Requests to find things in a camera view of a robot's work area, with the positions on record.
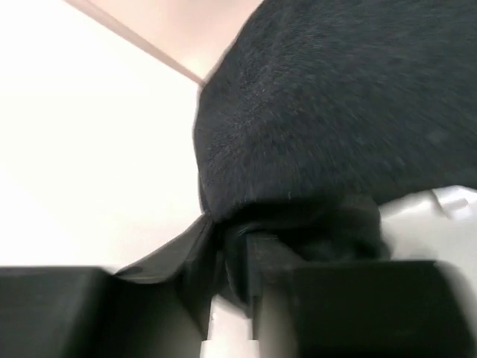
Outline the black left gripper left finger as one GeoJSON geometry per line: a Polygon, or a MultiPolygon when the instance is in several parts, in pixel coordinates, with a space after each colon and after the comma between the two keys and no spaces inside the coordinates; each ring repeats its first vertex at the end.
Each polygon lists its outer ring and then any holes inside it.
{"type": "Polygon", "coordinates": [[[115,274],[99,267],[1,270],[3,357],[199,357],[215,276],[214,225],[115,274]]]}

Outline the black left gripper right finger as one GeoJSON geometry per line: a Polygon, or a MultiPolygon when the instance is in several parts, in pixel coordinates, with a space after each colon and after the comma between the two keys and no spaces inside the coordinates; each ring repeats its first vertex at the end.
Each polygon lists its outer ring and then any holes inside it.
{"type": "Polygon", "coordinates": [[[451,264],[312,263],[262,234],[246,247],[261,357],[476,355],[476,297],[451,264]]]}

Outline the black trousers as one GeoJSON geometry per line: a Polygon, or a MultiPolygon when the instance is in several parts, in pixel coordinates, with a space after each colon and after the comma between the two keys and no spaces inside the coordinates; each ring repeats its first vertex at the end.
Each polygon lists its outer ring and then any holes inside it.
{"type": "Polygon", "coordinates": [[[203,87],[200,197],[217,222],[364,214],[346,258],[379,257],[380,205],[476,187],[474,1],[264,1],[203,87]]]}

